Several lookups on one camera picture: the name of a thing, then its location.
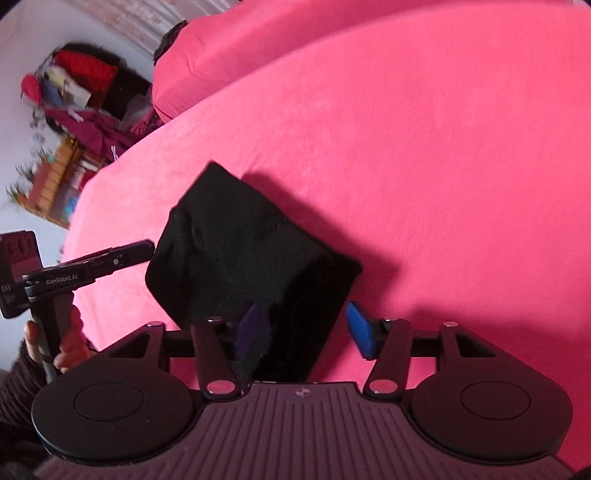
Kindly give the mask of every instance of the pink pillow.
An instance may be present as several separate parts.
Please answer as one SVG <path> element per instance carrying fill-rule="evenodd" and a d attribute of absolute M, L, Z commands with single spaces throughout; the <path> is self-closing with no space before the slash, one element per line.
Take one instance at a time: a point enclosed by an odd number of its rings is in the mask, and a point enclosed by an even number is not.
<path fill-rule="evenodd" d="M 448 1 L 247 0 L 228 12 L 196 18 L 156 64 L 154 106 L 168 122 L 318 38 L 395 12 Z"/>

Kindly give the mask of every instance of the black handle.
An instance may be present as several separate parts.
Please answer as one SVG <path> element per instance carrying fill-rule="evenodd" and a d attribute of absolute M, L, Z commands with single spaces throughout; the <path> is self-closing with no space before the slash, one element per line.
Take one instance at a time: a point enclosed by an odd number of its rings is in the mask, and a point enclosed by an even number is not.
<path fill-rule="evenodd" d="M 31 302 L 31 315 L 39 328 L 38 348 L 46 373 L 47 383 L 59 377 L 61 372 L 53 365 L 60 353 L 62 337 L 70 329 L 72 292 Z"/>

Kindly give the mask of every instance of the metal pivot screw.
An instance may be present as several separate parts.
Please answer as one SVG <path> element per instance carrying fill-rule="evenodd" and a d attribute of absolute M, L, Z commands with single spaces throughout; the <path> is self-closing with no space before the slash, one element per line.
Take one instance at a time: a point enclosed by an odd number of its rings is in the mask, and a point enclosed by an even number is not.
<path fill-rule="evenodd" d="M 377 395 L 391 395 L 398 389 L 398 384 L 387 378 L 378 378 L 369 384 L 369 389 Z"/>
<path fill-rule="evenodd" d="M 212 395 L 229 395 L 234 390 L 236 390 L 236 385 L 229 380 L 214 380 L 207 384 L 207 391 Z"/>

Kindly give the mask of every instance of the curtain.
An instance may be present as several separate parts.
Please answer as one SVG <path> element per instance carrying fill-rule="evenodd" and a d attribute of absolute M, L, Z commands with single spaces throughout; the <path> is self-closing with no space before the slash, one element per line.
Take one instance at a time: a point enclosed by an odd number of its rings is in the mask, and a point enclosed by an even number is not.
<path fill-rule="evenodd" d="M 66 0 L 145 51 L 154 52 L 164 34 L 182 20 L 225 12 L 238 0 Z"/>

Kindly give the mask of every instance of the logo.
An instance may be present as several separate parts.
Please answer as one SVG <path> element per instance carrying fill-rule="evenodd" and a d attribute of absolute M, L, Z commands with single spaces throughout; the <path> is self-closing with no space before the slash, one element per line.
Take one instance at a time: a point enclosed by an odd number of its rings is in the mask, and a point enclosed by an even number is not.
<path fill-rule="evenodd" d="M 45 280 L 46 285 L 56 285 L 58 283 L 64 283 L 67 281 L 78 280 L 78 275 L 75 273 L 72 275 L 68 275 L 67 277 L 57 277 L 53 278 L 52 280 Z"/>
<path fill-rule="evenodd" d="M 310 390 L 308 390 L 307 388 L 301 387 L 298 388 L 295 391 L 295 394 L 300 397 L 300 398 L 306 398 L 308 395 L 310 395 L 312 392 Z"/>

